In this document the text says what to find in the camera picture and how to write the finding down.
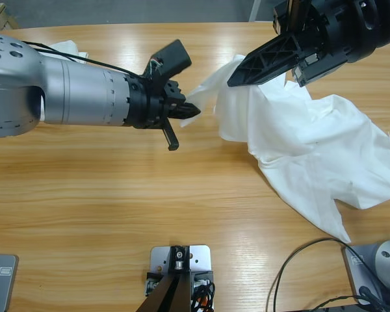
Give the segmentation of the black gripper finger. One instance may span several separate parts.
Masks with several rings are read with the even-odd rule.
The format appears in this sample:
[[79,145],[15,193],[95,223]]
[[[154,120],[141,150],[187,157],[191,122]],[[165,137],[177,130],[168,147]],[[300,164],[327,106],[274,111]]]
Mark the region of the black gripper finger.
[[293,69],[301,48],[295,35],[281,34],[248,53],[227,80],[229,87],[260,85]]
[[192,118],[201,113],[201,110],[192,103],[182,103],[172,107],[173,118]]

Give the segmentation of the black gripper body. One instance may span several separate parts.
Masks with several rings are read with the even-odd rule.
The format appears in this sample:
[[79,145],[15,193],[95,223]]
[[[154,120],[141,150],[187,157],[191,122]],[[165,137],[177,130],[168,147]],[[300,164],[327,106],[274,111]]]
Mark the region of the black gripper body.
[[283,1],[273,69],[292,70],[300,86],[369,56],[380,39],[380,1]]
[[150,80],[148,77],[126,76],[129,83],[129,111],[125,125],[136,129],[158,129],[165,135],[168,149],[175,151],[179,141],[169,119],[186,117],[185,96],[170,78]]

